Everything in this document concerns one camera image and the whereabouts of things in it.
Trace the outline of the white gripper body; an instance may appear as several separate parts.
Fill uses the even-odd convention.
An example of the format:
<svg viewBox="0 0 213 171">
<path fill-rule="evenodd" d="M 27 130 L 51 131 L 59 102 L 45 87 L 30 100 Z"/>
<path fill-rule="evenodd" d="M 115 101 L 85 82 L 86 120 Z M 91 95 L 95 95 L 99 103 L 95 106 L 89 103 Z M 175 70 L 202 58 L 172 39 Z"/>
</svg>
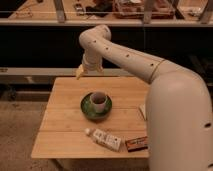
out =
<svg viewBox="0 0 213 171">
<path fill-rule="evenodd" d="M 87 71 L 95 71 L 102 66 L 102 58 L 100 56 L 83 55 L 82 65 Z"/>
</svg>

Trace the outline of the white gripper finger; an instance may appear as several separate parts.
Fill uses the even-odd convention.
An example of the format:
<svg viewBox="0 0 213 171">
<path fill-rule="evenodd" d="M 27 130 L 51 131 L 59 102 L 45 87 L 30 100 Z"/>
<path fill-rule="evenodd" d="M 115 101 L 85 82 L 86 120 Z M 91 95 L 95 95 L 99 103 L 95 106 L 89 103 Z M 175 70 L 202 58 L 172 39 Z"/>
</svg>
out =
<svg viewBox="0 0 213 171">
<path fill-rule="evenodd" d="M 83 67 L 83 65 L 80 65 L 80 66 L 76 69 L 76 79 L 80 79 L 84 74 L 85 74 L 84 67 Z"/>
<path fill-rule="evenodd" d="M 103 74 L 103 73 L 104 73 L 103 67 L 102 67 L 102 66 L 101 66 L 101 67 L 98 67 L 98 68 L 97 68 L 97 72 Z"/>
</svg>

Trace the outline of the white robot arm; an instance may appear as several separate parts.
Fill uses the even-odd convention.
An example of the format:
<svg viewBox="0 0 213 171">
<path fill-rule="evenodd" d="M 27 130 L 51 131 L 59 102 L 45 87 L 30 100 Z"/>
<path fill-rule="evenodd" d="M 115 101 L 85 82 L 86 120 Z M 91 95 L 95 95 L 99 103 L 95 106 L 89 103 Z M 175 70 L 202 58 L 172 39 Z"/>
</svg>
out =
<svg viewBox="0 0 213 171">
<path fill-rule="evenodd" d="M 98 25 L 82 32 L 77 77 L 101 71 L 104 59 L 150 85 L 145 101 L 150 171 L 213 171 L 213 109 L 200 75 L 169 60 L 111 41 Z"/>
</svg>

